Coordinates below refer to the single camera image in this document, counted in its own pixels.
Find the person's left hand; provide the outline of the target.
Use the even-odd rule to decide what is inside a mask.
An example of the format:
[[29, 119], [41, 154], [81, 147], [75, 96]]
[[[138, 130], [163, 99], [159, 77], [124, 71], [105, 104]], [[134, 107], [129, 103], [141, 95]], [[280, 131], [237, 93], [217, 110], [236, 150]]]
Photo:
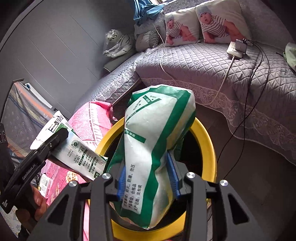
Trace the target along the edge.
[[[34, 201], [37, 206], [34, 214], [34, 219], [36, 221], [39, 221], [49, 206], [46, 204], [46, 199], [41, 195], [41, 193], [36, 187], [31, 185], [31, 189], [33, 192]], [[20, 223], [22, 224], [22, 226], [25, 229], [27, 229], [29, 232], [31, 232], [34, 229], [35, 225], [33, 223], [33, 218], [31, 217], [29, 211], [25, 209], [17, 209], [16, 216], [20, 221]]]

